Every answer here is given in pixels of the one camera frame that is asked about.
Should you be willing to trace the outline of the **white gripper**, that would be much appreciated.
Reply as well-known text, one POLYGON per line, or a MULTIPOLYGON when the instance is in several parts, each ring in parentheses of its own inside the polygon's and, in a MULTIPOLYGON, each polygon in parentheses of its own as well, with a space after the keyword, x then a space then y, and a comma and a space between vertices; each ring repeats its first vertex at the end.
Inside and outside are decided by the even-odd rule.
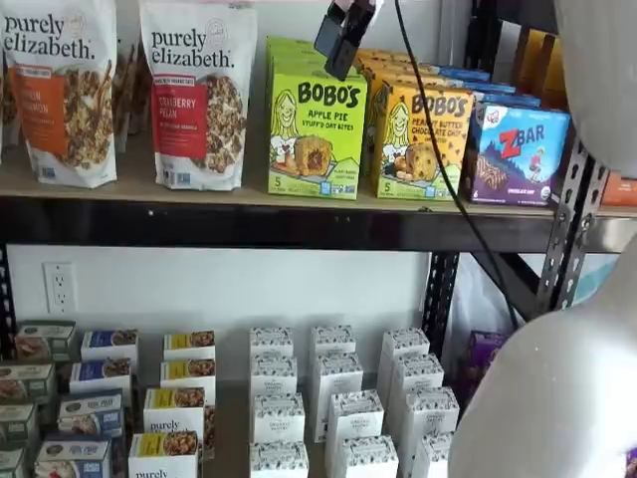
POLYGON ((384 1, 354 4, 355 0, 332 0, 332 3, 321 21, 314 48, 326 58, 325 71, 343 81, 376 10, 384 1))

